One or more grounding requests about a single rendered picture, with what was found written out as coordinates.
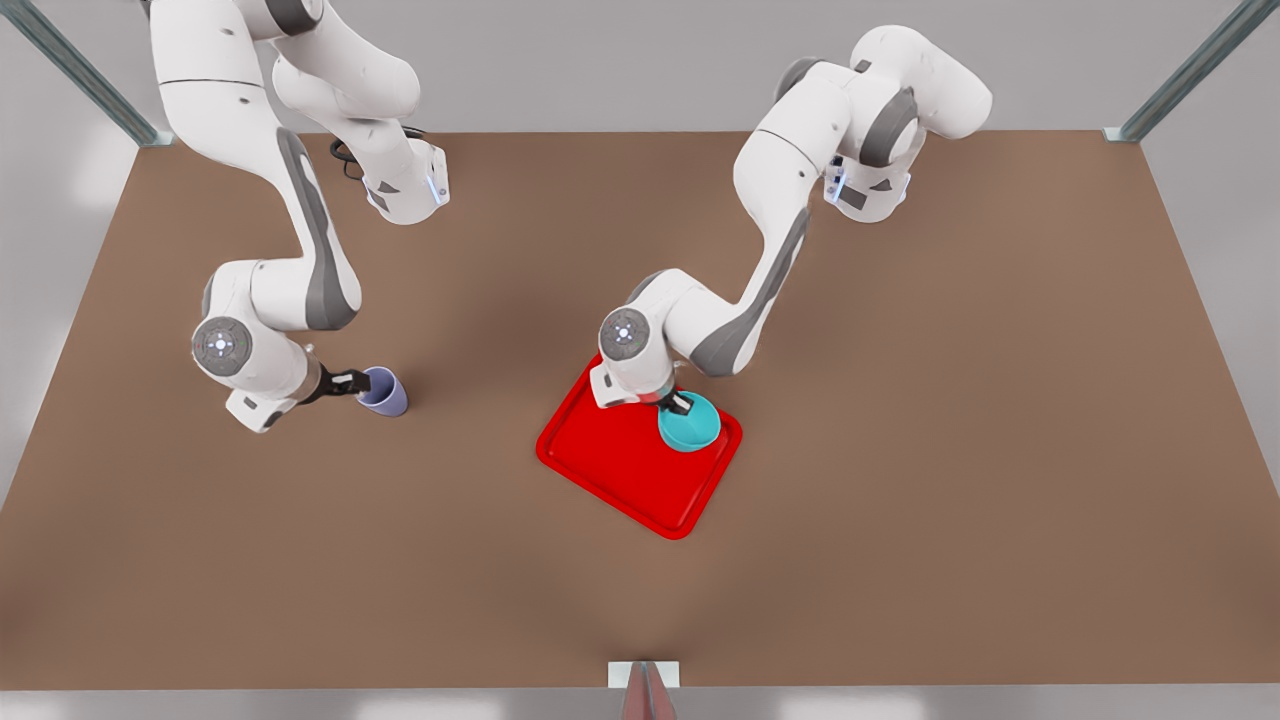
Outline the teal bowl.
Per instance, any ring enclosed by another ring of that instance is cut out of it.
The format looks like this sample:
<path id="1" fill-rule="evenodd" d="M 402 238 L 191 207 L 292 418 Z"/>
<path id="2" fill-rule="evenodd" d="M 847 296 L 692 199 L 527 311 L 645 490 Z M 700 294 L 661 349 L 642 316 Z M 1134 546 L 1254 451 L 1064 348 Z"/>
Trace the teal bowl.
<path id="1" fill-rule="evenodd" d="M 658 409 L 658 430 L 660 438 L 672 450 L 685 454 L 696 452 L 719 437 L 721 415 L 718 409 L 700 395 L 687 389 L 677 391 L 694 400 L 692 409 L 687 416 Z"/>

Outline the lavender cup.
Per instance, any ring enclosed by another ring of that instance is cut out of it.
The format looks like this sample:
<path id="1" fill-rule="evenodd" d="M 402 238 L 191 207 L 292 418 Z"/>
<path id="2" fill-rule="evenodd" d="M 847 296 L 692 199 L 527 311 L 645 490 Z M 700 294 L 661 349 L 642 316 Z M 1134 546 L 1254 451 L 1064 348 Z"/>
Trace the lavender cup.
<path id="1" fill-rule="evenodd" d="M 357 401 L 381 416 L 401 416 L 410 405 L 404 387 L 393 372 L 384 366 L 370 366 L 364 372 L 369 389 L 357 395 Z"/>

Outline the red tray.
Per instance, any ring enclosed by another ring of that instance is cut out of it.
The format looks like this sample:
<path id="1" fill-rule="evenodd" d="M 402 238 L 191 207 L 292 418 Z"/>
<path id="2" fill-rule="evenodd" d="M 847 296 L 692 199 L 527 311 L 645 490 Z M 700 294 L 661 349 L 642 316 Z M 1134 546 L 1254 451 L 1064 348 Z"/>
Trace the red tray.
<path id="1" fill-rule="evenodd" d="M 681 452 L 659 432 L 652 406 L 596 406 L 590 374 L 595 355 L 538 437 L 543 464 L 636 523 L 669 541 L 689 536 L 742 439 L 737 419 L 719 413 L 719 434 Z"/>

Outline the silver frame post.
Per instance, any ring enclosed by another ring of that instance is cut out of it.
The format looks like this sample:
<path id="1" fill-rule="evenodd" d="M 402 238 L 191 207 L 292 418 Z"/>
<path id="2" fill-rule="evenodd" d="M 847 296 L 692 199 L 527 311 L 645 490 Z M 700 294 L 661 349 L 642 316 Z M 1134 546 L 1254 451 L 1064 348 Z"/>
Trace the silver frame post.
<path id="1" fill-rule="evenodd" d="M 174 143 L 175 136 L 146 120 L 31 0 L 0 0 L 0 15 L 138 146 L 166 147 Z"/>
<path id="2" fill-rule="evenodd" d="M 1280 0 L 1240 0 L 1123 124 L 1102 129 L 1103 138 L 1110 143 L 1139 143 L 1279 8 Z"/>
<path id="3" fill-rule="evenodd" d="M 678 720 L 669 688 L 678 688 L 678 661 L 611 661 L 608 687 L 625 689 L 621 720 Z"/>

